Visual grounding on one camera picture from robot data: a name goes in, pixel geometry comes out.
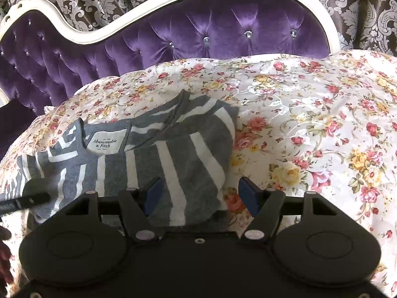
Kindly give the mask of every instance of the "screw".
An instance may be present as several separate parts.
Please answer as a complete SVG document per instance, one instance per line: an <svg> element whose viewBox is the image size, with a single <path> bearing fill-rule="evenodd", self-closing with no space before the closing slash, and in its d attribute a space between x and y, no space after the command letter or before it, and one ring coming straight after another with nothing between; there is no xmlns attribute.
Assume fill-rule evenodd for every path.
<svg viewBox="0 0 397 298"><path fill-rule="evenodd" d="M141 241L153 240L155 236L154 232L150 230L140 230L135 234L135 237Z"/></svg>
<svg viewBox="0 0 397 298"><path fill-rule="evenodd" d="M265 234L260 230L248 230L244 233L245 237L250 240L260 240L262 239Z"/></svg>

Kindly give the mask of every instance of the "hand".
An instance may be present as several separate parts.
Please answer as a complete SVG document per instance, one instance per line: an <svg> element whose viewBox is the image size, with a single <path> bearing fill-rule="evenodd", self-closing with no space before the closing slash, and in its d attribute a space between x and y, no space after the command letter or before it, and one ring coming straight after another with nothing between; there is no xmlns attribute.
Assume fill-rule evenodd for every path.
<svg viewBox="0 0 397 298"><path fill-rule="evenodd" d="M11 265L9 263L11 251L3 242L10 238L11 232L0 226L0 297L5 297L7 294L7 290L5 289L6 284L13 282L13 277L10 271Z"/></svg>

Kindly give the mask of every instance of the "tufted headboard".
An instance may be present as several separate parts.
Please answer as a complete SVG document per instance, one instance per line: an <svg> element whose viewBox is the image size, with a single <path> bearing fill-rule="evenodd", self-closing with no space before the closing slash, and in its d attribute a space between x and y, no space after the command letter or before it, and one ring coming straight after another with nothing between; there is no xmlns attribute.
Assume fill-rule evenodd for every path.
<svg viewBox="0 0 397 298"><path fill-rule="evenodd" d="M0 97L39 115L98 78L173 59L339 50L318 0L148 0L89 33L47 0L25 0L0 26Z"/></svg>

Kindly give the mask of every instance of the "purple velvet headboard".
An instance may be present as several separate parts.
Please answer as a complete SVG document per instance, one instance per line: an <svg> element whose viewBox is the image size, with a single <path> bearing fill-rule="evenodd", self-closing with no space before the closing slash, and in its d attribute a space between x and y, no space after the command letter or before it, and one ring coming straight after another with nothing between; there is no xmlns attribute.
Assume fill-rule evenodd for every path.
<svg viewBox="0 0 397 298"><path fill-rule="evenodd" d="M31 10L0 41L0 88L36 115L82 85L179 58L290 53L326 57L326 34L296 0L182 0L95 45L64 38Z"/></svg>

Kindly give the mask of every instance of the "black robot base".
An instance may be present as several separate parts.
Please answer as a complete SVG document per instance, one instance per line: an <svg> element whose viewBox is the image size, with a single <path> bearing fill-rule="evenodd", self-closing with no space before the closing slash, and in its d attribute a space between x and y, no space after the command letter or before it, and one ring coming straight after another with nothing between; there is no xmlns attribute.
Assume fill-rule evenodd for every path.
<svg viewBox="0 0 397 298"><path fill-rule="evenodd" d="M146 218L159 187L88 192L37 227L19 250L30 283L14 298L386 298L369 282L376 239L315 192L286 197L242 178L239 194L255 218L239 239L160 234ZM125 236L102 215L119 215ZM277 232L284 215L301 221Z"/></svg>

